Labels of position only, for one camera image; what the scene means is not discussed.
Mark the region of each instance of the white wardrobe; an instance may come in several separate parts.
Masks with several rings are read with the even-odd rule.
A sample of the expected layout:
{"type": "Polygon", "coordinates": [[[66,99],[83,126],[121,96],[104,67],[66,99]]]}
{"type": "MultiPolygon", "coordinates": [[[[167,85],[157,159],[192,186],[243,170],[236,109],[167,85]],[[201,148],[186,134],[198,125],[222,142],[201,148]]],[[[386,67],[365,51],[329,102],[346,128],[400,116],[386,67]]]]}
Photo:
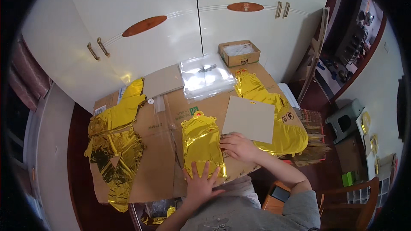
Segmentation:
{"type": "Polygon", "coordinates": [[[261,50],[260,63],[274,80],[287,82],[315,33],[325,3],[326,0],[37,0],[22,33],[34,58],[51,79],[92,112],[96,100],[136,78],[203,53],[216,53],[219,43],[235,40],[251,40],[261,50]],[[277,11],[279,1],[282,7],[277,11]],[[264,9],[227,9],[229,4],[239,2],[257,3],[264,9]],[[146,31],[123,36],[134,24],[156,16],[167,18],[146,31]],[[95,55],[88,48],[89,43],[95,55]]]}

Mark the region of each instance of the clear plastic packaging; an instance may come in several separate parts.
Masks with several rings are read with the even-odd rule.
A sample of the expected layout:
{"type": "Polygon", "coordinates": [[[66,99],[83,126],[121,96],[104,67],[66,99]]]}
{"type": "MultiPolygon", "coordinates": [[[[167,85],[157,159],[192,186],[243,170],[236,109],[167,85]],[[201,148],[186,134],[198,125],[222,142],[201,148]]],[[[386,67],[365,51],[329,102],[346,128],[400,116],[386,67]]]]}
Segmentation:
{"type": "Polygon", "coordinates": [[[234,44],[223,48],[228,56],[236,56],[241,54],[254,53],[254,48],[250,43],[247,44],[234,44]]]}
{"type": "Polygon", "coordinates": [[[180,63],[180,71],[184,96],[189,102],[233,90],[237,83],[218,54],[185,60],[180,63]]]}

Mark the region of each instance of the gray t-shirt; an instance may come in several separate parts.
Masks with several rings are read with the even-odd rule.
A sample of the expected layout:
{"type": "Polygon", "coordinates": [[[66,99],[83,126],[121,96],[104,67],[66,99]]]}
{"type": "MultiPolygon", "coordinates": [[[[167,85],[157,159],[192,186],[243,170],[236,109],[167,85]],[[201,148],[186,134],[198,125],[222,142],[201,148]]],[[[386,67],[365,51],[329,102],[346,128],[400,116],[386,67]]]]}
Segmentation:
{"type": "Polygon", "coordinates": [[[218,197],[203,205],[181,231],[308,230],[320,228],[314,191],[290,196],[283,215],[252,207],[245,197],[218,197]]]}

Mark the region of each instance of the gray plastic stool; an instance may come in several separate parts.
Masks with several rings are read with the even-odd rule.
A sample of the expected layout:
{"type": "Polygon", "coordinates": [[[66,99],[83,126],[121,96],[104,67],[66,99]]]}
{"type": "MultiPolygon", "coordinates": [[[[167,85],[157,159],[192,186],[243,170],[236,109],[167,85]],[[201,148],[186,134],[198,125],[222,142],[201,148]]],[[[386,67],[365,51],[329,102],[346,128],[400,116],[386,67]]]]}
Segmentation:
{"type": "Polygon", "coordinates": [[[351,103],[326,118],[326,124],[331,123],[332,128],[337,135],[334,144],[337,144],[357,129],[356,119],[361,114],[362,109],[364,109],[364,107],[356,98],[352,100],[351,103]]]}

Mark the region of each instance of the wooden floor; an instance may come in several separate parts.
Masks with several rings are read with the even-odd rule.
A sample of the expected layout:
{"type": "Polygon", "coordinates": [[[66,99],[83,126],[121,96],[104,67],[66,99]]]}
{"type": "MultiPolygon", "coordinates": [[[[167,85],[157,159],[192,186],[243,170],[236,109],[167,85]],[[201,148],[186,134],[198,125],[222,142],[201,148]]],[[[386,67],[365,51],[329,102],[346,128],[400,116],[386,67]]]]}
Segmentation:
{"type": "MultiPolygon", "coordinates": [[[[293,93],[297,90],[290,86],[293,93]]],[[[312,82],[301,103],[301,108],[321,112],[323,120],[335,109],[328,102],[325,94],[318,84],[312,82]]],[[[73,207],[81,230],[133,230],[133,222],[130,213],[120,213],[111,205],[103,205],[97,202],[94,193],[93,181],[88,163],[84,156],[87,148],[87,126],[91,114],[78,104],[75,105],[68,141],[68,174],[73,207]]],[[[332,145],[335,135],[330,127],[324,124],[325,141],[331,145],[332,150],[327,153],[326,159],[319,164],[300,167],[311,182],[314,190],[323,190],[342,187],[341,167],[337,153],[332,145]]],[[[261,168],[250,174],[254,189],[261,203],[275,177],[261,168]]]]}

